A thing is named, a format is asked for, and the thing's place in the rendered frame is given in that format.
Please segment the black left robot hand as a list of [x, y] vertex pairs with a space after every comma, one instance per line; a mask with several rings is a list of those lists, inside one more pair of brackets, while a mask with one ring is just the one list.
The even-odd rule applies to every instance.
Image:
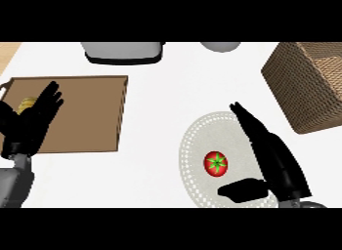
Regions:
[[0, 101], [0, 133], [4, 135], [1, 157], [16, 154], [34, 156], [40, 150], [49, 125], [64, 104], [59, 84], [52, 81], [44, 88], [32, 107], [16, 113]]

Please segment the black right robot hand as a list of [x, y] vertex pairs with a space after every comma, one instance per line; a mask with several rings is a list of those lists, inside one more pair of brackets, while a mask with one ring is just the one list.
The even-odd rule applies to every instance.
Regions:
[[263, 179], [246, 178], [231, 183], [217, 189], [217, 195], [243, 203], [265, 198], [272, 192], [280, 203], [297, 202], [311, 197], [312, 192], [294, 155], [240, 103], [231, 104], [231, 110], [250, 139]]

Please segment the red tomato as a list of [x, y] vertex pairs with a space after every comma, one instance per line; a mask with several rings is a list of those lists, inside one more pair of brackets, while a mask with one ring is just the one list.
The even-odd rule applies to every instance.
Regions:
[[222, 177], [228, 171], [228, 158], [225, 154], [220, 151], [212, 151], [204, 156], [203, 166], [212, 177]]

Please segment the round white placemat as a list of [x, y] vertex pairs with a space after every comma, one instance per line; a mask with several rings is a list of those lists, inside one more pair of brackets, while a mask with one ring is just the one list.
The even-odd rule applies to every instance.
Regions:
[[[228, 171], [212, 177], [203, 166], [204, 156], [220, 151], [228, 158]], [[179, 168], [189, 197], [201, 208], [277, 208], [272, 194], [244, 203], [217, 195], [217, 189], [244, 178], [262, 179], [250, 140], [232, 111], [213, 112], [189, 127], [179, 149]]]

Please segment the brown wicker basket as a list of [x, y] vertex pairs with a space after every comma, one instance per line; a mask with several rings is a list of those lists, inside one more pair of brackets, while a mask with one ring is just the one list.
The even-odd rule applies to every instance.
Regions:
[[297, 134], [342, 125], [342, 42], [280, 42], [260, 73]]

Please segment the yellow fruit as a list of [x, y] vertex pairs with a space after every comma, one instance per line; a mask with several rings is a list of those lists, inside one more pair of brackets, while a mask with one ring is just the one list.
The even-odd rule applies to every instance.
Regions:
[[19, 108], [18, 108], [18, 114], [22, 114], [25, 109], [34, 106], [35, 101], [37, 101], [37, 97], [24, 98]]

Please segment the brown wooden tray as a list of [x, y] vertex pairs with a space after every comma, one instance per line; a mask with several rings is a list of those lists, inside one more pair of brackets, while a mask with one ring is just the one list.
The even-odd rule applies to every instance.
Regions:
[[129, 77], [13, 77], [0, 85], [0, 100], [18, 109], [24, 98], [37, 97], [52, 81], [65, 102], [38, 152], [117, 151]]

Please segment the white and black appliance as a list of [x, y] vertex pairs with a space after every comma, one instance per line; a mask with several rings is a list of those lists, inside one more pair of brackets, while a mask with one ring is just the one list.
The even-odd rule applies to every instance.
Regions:
[[158, 63], [164, 42], [83, 42], [92, 63], [136, 65]]

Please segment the grey round object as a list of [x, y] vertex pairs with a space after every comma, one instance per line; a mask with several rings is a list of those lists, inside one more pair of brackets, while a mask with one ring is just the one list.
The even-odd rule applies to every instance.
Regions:
[[240, 42], [201, 42], [201, 45], [207, 50], [217, 53], [226, 53], [234, 51], [241, 45]]

